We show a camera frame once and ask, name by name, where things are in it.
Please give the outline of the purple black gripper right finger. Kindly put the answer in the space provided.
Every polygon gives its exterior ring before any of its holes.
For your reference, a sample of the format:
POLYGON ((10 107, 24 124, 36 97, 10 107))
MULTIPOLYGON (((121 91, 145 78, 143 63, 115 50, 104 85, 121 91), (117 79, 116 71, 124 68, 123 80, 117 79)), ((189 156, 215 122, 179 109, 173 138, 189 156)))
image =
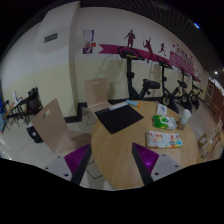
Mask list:
POLYGON ((132 144, 132 155, 138 167, 143 183, 145 185, 152 183, 153 179, 151 173, 159 155, 137 143, 132 144))

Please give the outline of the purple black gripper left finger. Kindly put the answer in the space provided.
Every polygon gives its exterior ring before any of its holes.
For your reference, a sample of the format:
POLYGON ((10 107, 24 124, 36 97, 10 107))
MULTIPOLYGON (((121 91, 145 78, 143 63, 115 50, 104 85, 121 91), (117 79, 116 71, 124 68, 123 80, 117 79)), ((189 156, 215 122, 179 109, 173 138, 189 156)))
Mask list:
POLYGON ((91 145, 84 145, 64 157, 72 173, 71 182, 79 185, 92 154, 91 145))

